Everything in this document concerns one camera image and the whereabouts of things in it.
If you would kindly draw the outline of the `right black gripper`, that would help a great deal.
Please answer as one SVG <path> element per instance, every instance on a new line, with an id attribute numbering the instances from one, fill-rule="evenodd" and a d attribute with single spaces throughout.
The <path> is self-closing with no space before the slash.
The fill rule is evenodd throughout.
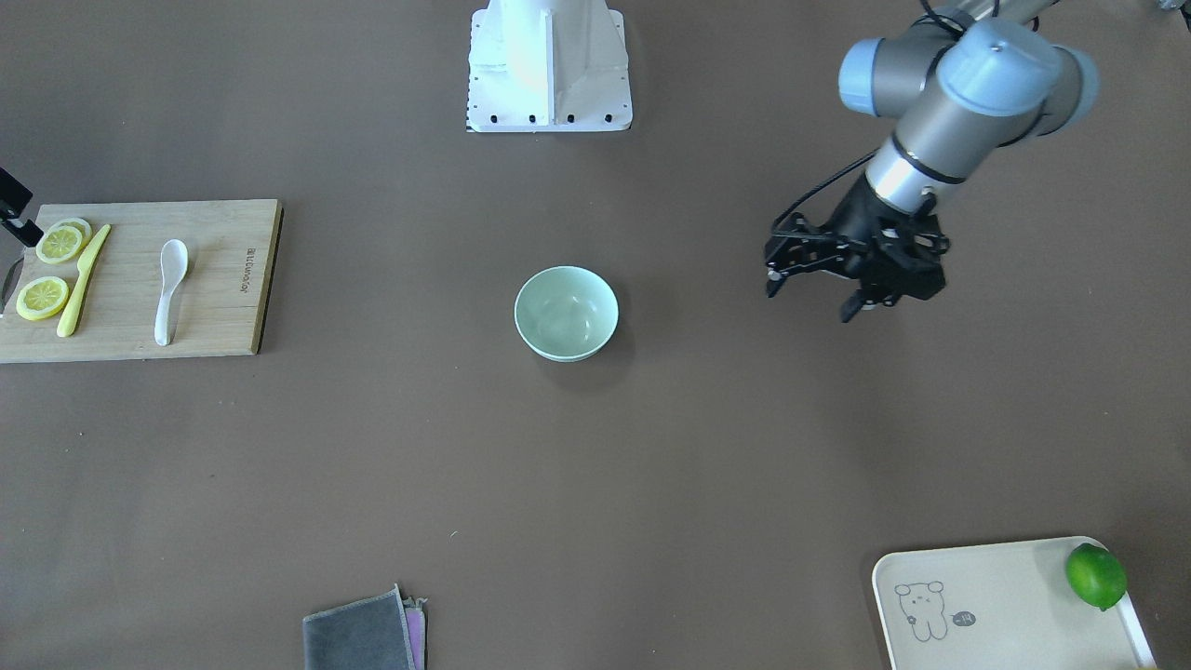
<path id="1" fill-rule="evenodd" d="M 33 192 L 21 184 L 4 167 L 0 168 L 0 209 L 1 225 L 13 234 L 25 248 L 35 248 L 44 236 L 33 221 L 21 220 L 21 213 L 33 199 Z"/>

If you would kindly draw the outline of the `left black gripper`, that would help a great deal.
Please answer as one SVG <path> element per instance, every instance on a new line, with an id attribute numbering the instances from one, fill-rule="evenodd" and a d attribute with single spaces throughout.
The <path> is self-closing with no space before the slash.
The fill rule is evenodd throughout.
<path id="1" fill-rule="evenodd" d="M 848 242 L 836 271 L 860 283 L 838 306 L 838 323 L 850 323 L 875 302 L 925 301 L 944 289 L 942 255 L 948 238 L 934 213 L 936 205 L 937 198 L 929 192 L 908 215 L 885 203 L 868 179 L 855 180 L 828 220 L 829 232 Z"/>

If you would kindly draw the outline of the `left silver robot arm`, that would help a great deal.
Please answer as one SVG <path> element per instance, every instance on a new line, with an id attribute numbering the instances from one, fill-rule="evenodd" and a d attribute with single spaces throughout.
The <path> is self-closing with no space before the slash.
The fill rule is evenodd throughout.
<path id="1" fill-rule="evenodd" d="M 828 273 L 858 280 L 841 309 L 944 288 L 936 208 L 994 149 L 1083 119 L 1099 93 L 1091 56 L 1034 33 L 1041 1 L 950 1 L 903 35 L 860 40 L 838 67 L 847 109 L 894 127 L 824 228 L 841 250 Z"/>

